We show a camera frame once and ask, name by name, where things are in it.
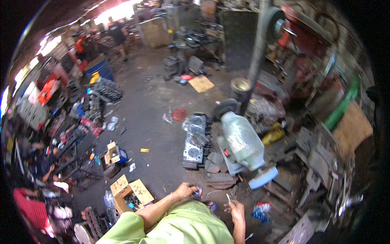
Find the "light green shirt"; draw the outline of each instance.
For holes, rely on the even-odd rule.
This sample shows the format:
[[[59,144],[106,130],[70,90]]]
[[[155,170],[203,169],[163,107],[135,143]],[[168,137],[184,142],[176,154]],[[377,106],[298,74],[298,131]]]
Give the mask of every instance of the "light green shirt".
[[[97,244],[233,244],[226,225],[201,202],[173,209],[147,235],[144,219],[125,212]]]

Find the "bench grinder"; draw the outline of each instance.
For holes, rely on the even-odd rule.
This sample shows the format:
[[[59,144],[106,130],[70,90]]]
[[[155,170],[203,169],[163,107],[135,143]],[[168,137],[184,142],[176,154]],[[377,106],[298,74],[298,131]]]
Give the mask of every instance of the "bench grinder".
[[[276,167],[265,168],[265,147],[249,121],[235,114],[240,103],[232,98],[216,102],[214,120],[221,121],[223,136],[217,142],[231,175],[245,168],[258,170],[255,178],[249,181],[251,189],[259,188],[278,174]]]

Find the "blue barrel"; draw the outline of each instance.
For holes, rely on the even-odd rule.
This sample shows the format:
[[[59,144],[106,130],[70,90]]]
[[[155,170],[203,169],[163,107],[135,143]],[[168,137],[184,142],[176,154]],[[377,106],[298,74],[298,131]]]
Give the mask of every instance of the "blue barrel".
[[[87,73],[89,79],[92,78],[93,73],[99,72],[100,77],[114,81],[114,76],[112,75],[111,69],[104,56],[100,56],[90,62],[85,67],[85,72]]]

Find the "stained floor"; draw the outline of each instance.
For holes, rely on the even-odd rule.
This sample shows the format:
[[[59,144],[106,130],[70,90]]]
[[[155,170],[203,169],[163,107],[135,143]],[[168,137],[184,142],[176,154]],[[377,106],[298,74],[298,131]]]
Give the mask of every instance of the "stained floor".
[[[110,190],[110,185],[123,174],[129,182],[141,179],[155,197],[155,201],[176,190],[182,182],[193,182],[203,187],[203,201],[217,203],[216,215],[232,232],[231,216],[223,212],[223,204],[227,203],[226,193],[233,195],[232,192],[206,187],[203,183],[206,175],[203,169],[187,171],[182,167],[181,158],[186,132],[181,128],[181,122],[173,120],[170,124],[164,121],[163,114],[183,107],[189,114],[204,112],[210,116],[215,101],[229,97],[230,80],[236,76],[245,76],[243,73],[227,73],[224,69],[213,71],[209,79],[215,87],[205,93],[198,93],[189,84],[181,86],[173,80],[164,81],[162,60],[168,55],[167,48],[153,51],[138,49],[130,52],[127,63],[113,61],[115,82],[122,88],[124,96],[119,104],[107,106],[105,113],[114,110],[106,120],[110,123],[111,117],[117,116],[119,122],[114,131],[105,130],[98,138],[92,140],[97,146],[97,153],[103,153],[110,140],[117,142],[120,148],[127,151],[132,161],[113,179],[92,181],[86,191],[74,189],[73,207],[76,214],[87,206],[92,206],[99,213],[103,213],[106,208],[103,200],[105,191]],[[119,135],[124,127],[128,130]],[[148,148],[150,151],[141,153],[141,148]],[[129,172],[131,163],[136,165],[133,172]],[[247,243],[264,243],[264,237],[274,224],[272,220],[262,224],[250,216],[255,201],[260,200],[260,195],[263,194],[262,191],[251,192],[247,180],[239,183],[235,192],[236,198],[245,205],[246,236],[254,233]]]

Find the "red striped shirt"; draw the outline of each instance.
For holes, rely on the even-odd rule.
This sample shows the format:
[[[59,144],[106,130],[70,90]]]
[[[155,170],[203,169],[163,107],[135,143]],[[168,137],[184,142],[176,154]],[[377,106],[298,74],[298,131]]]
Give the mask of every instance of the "red striped shirt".
[[[23,188],[14,189],[14,199],[22,210],[26,218],[34,227],[38,229],[45,229],[48,221],[46,212],[46,204],[41,201],[27,200],[26,191]]]

